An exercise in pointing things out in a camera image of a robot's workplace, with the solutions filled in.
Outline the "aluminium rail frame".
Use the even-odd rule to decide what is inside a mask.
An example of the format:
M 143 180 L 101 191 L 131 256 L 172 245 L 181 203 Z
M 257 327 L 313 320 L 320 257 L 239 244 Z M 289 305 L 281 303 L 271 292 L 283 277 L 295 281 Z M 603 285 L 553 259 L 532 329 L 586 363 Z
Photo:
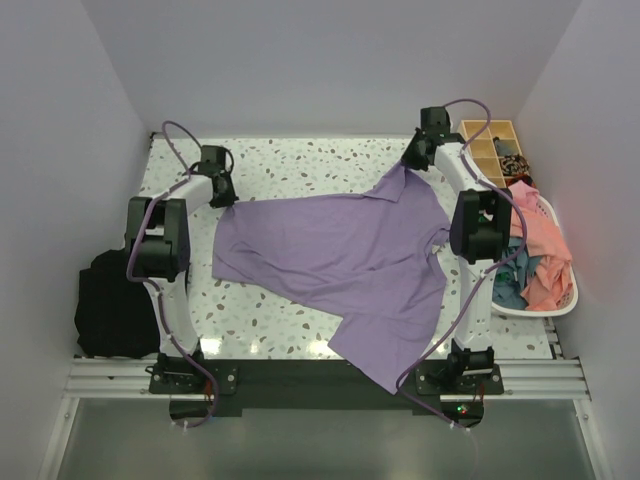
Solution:
M 578 359 L 566 359 L 551 318 L 542 320 L 543 343 L 554 359 L 499 359 L 506 400 L 589 400 L 585 374 Z M 142 398 L 150 394 L 151 360 L 76 359 L 64 392 L 76 398 Z

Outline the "wooden compartment box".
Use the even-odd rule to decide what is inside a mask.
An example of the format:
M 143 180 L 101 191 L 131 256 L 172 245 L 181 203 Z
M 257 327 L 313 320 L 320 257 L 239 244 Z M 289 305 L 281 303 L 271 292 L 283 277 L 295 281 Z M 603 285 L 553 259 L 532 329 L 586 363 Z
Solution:
M 462 120 L 459 124 L 458 132 L 465 140 L 475 136 L 469 147 L 473 161 L 481 172 L 497 187 L 507 187 L 501 175 L 492 139 L 495 136 L 503 139 L 514 139 L 523 154 L 515 128 L 509 120 L 492 120 L 488 127 L 483 129 L 484 126 L 484 120 Z

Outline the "purple t shirt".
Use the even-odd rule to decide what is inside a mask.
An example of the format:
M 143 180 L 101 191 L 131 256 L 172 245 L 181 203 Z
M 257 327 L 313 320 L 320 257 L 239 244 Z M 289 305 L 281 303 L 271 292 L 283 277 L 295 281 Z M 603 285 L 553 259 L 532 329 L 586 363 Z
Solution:
M 447 279 L 435 248 L 448 230 L 430 185 L 395 165 L 362 194 L 227 209 L 212 274 L 338 316 L 329 348 L 395 393 L 439 321 Z

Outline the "patterned cloth in box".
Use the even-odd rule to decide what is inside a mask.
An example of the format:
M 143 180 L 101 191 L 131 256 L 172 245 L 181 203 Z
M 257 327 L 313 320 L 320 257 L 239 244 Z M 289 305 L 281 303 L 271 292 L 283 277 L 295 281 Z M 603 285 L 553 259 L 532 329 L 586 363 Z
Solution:
M 504 183 L 509 186 L 519 180 L 528 182 L 525 177 L 530 176 L 530 165 L 521 153 L 517 142 L 514 139 L 503 139 L 498 136 L 495 136 L 492 141 Z

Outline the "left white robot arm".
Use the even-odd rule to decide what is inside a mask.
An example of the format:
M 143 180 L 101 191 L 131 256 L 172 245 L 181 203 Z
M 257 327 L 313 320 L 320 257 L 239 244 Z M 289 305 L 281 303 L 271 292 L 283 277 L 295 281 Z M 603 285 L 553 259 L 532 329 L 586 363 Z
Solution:
M 200 390 L 207 368 L 193 359 L 200 340 L 190 318 L 187 277 L 191 263 L 189 219 L 208 205 L 225 208 L 238 197 L 231 174 L 233 154 L 206 145 L 200 160 L 168 189 L 129 200 L 125 233 L 126 278 L 146 289 L 159 331 L 159 352 L 178 361 L 173 382 L 185 392 Z

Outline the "white laundry basket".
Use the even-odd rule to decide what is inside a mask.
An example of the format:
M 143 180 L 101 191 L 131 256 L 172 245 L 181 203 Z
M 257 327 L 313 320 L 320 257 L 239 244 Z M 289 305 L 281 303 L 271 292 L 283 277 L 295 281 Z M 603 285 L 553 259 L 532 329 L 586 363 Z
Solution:
M 573 257 L 551 204 L 524 184 L 509 188 L 525 221 L 512 216 L 506 256 L 495 276 L 492 308 L 519 317 L 562 316 L 576 305 Z

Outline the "black folded t shirt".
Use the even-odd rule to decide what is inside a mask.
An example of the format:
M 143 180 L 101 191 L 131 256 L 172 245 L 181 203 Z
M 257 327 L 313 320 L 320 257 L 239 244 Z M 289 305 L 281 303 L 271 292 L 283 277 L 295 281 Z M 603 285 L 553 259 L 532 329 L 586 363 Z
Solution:
M 157 353 L 160 335 L 149 294 L 126 278 L 128 255 L 108 250 L 79 272 L 74 322 L 88 357 L 139 359 Z

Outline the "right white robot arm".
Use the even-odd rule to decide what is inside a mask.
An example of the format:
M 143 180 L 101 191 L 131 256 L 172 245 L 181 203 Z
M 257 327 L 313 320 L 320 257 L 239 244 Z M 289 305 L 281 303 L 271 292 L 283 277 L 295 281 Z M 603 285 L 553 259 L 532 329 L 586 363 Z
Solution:
M 509 243 L 511 195 L 491 183 L 474 163 L 462 135 L 451 130 L 444 106 L 420 111 L 420 125 L 402 163 L 421 171 L 436 167 L 457 195 L 449 245 L 459 260 L 461 306 L 445 379 L 452 390 L 466 393 L 480 382 L 481 374 L 493 370 L 493 284 Z

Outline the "black mounting base plate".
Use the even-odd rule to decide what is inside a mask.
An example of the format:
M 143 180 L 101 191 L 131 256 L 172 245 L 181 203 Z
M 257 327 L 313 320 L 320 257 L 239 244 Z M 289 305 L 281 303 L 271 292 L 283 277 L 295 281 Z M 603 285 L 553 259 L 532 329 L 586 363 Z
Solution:
M 159 355 L 146 367 L 149 391 L 170 399 L 174 420 L 239 417 L 247 410 L 441 412 L 473 427 L 484 401 L 504 394 L 498 368 L 480 375 L 447 375 L 444 360 L 427 360 L 391 394 L 344 360 L 204 360 Z

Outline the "blue t shirt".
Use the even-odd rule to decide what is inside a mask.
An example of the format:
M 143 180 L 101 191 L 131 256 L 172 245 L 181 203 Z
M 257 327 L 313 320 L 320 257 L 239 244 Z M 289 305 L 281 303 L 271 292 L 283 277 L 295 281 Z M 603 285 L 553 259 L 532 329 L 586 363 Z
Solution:
M 527 283 L 529 255 L 526 247 L 518 251 L 521 244 L 521 238 L 510 238 L 502 259 L 505 260 L 514 253 L 517 253 L 517 256 L 497 269 L 492 293 L 495 304 L 513 310 L 525 310 L 528 306 L 521 293 Z

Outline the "pink t shirt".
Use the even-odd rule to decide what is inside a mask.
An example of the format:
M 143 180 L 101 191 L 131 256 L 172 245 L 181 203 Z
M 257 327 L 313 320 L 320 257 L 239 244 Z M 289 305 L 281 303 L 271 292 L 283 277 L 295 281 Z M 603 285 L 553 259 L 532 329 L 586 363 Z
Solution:
M 554 311 L 569 295 L 574 282 L 571 275 L 572 255 L 555 221 L 547 217 L 538 202 L 539 191 L 522 181 L 508 187 L 523 214 L 529 255 L 528 275 L 522 297 L 529 311 Z

